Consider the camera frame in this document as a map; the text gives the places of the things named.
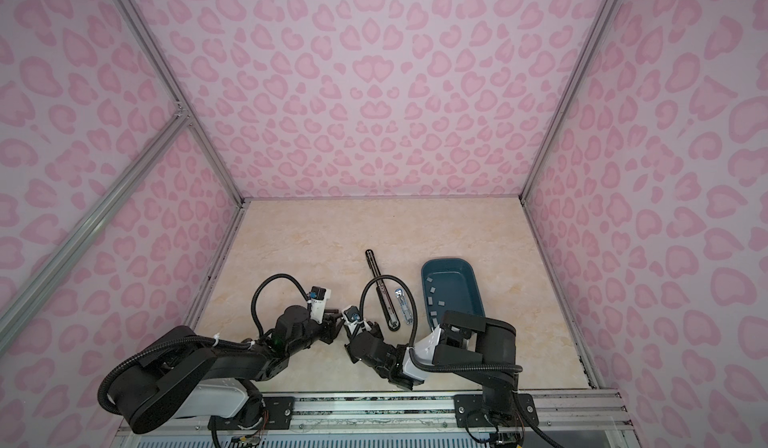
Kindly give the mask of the black long stapler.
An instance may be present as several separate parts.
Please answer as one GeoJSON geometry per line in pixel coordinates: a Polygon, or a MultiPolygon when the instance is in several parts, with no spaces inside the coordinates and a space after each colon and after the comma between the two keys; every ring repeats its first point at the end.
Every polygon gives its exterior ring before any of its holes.
{"type": "MultiPolygon", "coordinates": [[[[372,249],[366,249],[365,257],[373,277],[380,277],[382,273],[378,266],[374,251],[372,249]]],[[[395,312],[394,304],[383,279],[376,282],[376,293],[389,330],[393,332],[398,331],[401,328],[401,323],[395,312]]]]}

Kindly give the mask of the light blue mini stapler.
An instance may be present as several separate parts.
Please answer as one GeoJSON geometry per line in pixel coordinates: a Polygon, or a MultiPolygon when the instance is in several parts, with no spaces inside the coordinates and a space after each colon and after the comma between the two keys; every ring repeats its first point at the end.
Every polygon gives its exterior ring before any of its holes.
{"type": "Polygon", "coordinates": [[[395,290],[395,296],[396,296],[396,299],[398,300],[405,323],[411,326],[414,322],[414,315],[413,315],[406,292],[404,291],[403,288],[397,288],[395,290]]]}

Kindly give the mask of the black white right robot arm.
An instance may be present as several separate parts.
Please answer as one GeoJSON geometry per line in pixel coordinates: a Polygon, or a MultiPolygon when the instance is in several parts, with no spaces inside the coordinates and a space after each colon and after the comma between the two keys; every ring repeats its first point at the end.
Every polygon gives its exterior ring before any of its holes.
{"type": "Polygon", "coordinates": [[[482,387],[480,411],[490,422],[516,416],[522,367],[516,362],[517,330],[505,321],[448,310],[427,337],[393,345],[377,323],[353,307],[345,331],[351,361],[364,363],[399,388],[411,390],[433,374],[454,374],[482,387]]]}

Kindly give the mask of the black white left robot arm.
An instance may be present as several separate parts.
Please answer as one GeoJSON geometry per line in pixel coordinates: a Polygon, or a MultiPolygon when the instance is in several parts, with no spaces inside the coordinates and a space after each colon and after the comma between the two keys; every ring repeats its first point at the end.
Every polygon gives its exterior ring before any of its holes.
{"type": "Polygon", "coordinates": [[[276,377],[313,343],[332,343],[341,325],[336,309],[314,319],[309,308],[292,305],[259,340],[233,342],[177,326],[113,368],[96,398],[135,434],[196,417],[211,418],[215,427],[250,429],[266,411],[257,383],[276,377]]]}

